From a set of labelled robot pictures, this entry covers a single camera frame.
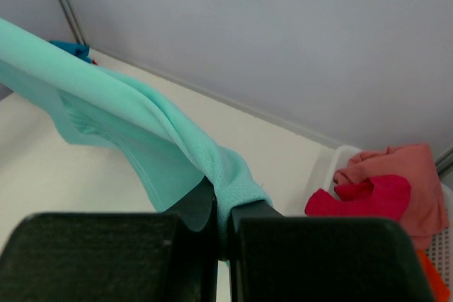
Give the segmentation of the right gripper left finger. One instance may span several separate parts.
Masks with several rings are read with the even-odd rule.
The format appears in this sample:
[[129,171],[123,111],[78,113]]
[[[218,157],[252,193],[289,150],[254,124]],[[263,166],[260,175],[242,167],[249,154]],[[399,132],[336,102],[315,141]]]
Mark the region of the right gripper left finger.
[[161,213],[33,214],[1,253],[1,300],[214,301],[216,237],[207,179]]

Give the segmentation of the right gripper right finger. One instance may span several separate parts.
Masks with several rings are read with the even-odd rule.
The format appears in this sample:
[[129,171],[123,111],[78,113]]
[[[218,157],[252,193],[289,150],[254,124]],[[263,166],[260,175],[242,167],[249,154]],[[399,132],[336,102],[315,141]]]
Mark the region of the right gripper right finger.
[[433,301],[406,232],[382,218],[285,217],[232,209],[233,301]]

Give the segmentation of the teal t shirt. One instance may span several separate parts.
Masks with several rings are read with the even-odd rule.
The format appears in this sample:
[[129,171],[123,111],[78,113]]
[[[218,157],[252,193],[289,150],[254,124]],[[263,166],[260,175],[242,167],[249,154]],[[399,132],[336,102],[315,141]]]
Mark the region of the teal t shirt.
[[237,152],[219,145],[156,89],[8,21],[1,22],[1,82],[43,109],[66,142],[119,149],[157,211],[208,179],[217,199],[221,260],[229,259],[231,210],[270,199]]

